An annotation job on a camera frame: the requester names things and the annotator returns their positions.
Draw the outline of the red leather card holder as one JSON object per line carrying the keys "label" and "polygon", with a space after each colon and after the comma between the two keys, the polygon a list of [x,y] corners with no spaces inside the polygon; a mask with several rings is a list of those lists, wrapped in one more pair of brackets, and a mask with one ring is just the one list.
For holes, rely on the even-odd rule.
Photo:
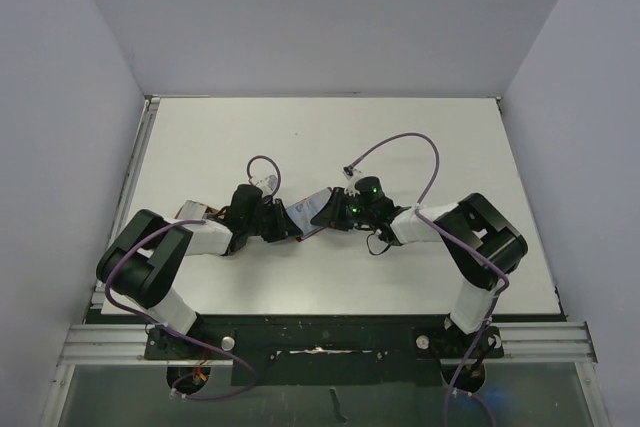
{"label": "red leather card holder", "polygon": [[301,231],[295,236],[298,242],[302,242],[323,230],[323,227],[313,225],[311,220],[325,207],[331,193],[331,188],[323,188],[286,208],[288,216]]}

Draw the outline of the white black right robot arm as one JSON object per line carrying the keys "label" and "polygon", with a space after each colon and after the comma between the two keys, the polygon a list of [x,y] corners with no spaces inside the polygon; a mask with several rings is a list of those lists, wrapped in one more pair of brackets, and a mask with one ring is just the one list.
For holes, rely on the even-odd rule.
{"label": "white black right robot arm", "polygon": [[508,288],[509,275],[528,253],[523,235],[482,194],[472,193],[434,208],[399,206],[375,176],[334,188],[310,223],[341,231],[370,231],[389,246],[440,239],[463,277],[449,314],[453,325],[445,331],[446,346],[459,356],[478,348],[479,329]]}

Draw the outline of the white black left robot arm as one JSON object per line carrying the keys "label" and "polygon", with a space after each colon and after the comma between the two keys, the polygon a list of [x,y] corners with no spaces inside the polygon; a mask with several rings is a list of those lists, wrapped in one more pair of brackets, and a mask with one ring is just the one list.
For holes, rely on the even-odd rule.
{"label": "white black left robot arm", "polygon": [[106,291],[127,297],[145,318],[171,329],[168,346],[190,358],[202,349],[204,334],[194,326],[197,313],[173,289],[183,259],[233,255],[251,237],[273,243],[301,235],[280,199],[241,184],[228,206],[199,219],[138,211],[99,260],[96,277]]}

